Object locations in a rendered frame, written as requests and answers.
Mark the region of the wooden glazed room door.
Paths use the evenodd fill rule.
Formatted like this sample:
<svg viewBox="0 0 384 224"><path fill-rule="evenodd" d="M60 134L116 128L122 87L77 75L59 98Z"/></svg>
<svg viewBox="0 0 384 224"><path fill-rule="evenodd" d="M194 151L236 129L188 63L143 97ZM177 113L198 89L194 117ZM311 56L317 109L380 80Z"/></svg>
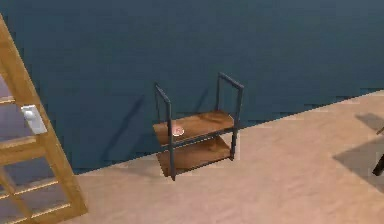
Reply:
<svg viewBox="0 0 384 224"><path fill-rule="evenodd" d="M35 105L47 128L32 133ZM58 224L88 212L80 186L0 14L0 224Z"/></svg>

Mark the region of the wooden shelf with metal frame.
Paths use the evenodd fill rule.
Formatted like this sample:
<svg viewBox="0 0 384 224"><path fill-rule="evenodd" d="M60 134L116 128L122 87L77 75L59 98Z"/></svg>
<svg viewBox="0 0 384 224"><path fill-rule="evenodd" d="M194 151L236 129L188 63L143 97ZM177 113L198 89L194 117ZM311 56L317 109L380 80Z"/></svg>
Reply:
<svg viewBox="0 0 384 224"><path fill-rule="evenodd" d="M224 80L237 90L235 115L219 108L220 81ZM156 154L165 177L176 176L225 159L234 160L244 86L225 73L217 78L216 104L212 111L180 119L172 118L172 104L160 85L154 83L158 122L153 125L163 152ZM172 131L182 127L184 134L175 137Z"/></svg>

